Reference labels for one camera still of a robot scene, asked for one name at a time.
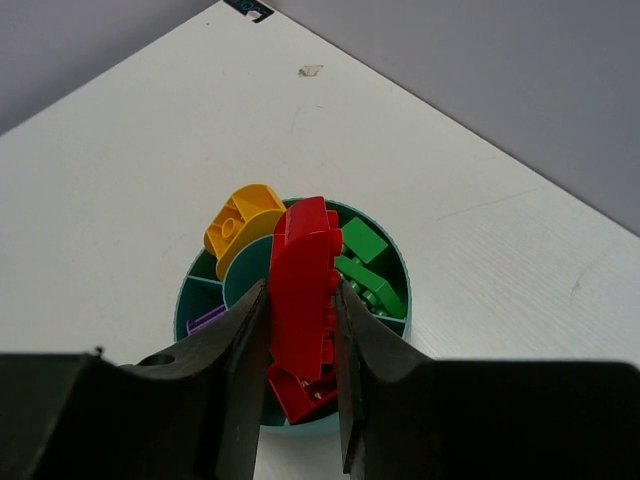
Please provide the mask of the red curved lego brick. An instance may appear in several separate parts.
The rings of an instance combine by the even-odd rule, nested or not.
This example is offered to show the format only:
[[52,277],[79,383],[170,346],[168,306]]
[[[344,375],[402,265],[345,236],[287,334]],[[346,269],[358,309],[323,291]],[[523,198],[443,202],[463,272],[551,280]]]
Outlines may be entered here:
[[271,353],[292,375],[317,380],[333,331],[331,298],[339,283],[342,250],[338,215],[321,196],[299,200],[278,220],[269,268]]

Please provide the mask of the green lego brick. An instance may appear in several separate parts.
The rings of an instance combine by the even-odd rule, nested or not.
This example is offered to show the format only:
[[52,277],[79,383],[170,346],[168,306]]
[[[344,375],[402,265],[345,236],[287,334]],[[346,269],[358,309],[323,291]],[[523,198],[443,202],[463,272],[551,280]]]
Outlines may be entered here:
[[341,229],[342,254],[364,266],[383,259],[389,251],[388,243],[358,217],[352,218]]

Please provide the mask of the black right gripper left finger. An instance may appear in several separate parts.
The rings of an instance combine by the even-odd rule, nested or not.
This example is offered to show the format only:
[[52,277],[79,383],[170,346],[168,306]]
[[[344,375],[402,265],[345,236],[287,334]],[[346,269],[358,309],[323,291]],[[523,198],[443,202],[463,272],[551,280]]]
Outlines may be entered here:
[[255,283],[217,320],[135,365],[99,353],[1,357],[5,479],[250,479],[269,295]]

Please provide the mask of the yellow butterfly curved lego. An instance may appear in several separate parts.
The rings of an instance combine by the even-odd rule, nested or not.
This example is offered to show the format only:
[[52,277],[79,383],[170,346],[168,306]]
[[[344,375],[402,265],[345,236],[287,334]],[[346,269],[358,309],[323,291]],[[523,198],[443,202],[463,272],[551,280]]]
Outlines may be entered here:
[[230,195],[203,237],[205,250],[216,258],[219,280],[245,246],[273,233],[285,211],[279,196],[265,184],[245,185]]

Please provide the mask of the purple butterfly curved lego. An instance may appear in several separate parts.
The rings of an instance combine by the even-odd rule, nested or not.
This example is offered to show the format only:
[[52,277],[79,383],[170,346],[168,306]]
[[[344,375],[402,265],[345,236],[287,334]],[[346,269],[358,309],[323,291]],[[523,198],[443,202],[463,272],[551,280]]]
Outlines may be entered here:
[[186,322],[187,335],[193,335],[211,324],[219,315],[226,312],[225,305],[220,305],[213,310],[201,315],[200,317]]

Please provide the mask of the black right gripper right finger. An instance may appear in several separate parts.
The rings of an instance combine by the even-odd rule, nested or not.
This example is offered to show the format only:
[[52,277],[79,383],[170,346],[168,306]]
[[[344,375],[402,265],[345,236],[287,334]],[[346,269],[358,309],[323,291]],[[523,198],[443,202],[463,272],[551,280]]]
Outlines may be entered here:
[[639,372],[613,361],[436,360],[335,298],[352,479],[635,479]]

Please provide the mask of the dark green curved lego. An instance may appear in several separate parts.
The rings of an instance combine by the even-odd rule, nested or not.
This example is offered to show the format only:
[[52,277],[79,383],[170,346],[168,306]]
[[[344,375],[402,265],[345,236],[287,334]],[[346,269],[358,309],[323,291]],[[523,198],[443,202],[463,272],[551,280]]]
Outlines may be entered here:
[[370,312],[396,319],[406,317],[406,305],[386,279],[346,256],[338,256],[335,266]]

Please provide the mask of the red flower printed lego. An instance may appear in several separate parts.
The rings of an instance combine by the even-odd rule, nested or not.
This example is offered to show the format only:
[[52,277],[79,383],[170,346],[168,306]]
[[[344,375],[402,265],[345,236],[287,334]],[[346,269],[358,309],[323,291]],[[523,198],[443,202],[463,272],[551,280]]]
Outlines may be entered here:
[[291,425],[315,421],[337,411],[338,394],[333,364],[322,366],[318,380],[307,380],[273,363],[267,370],[267,379]]

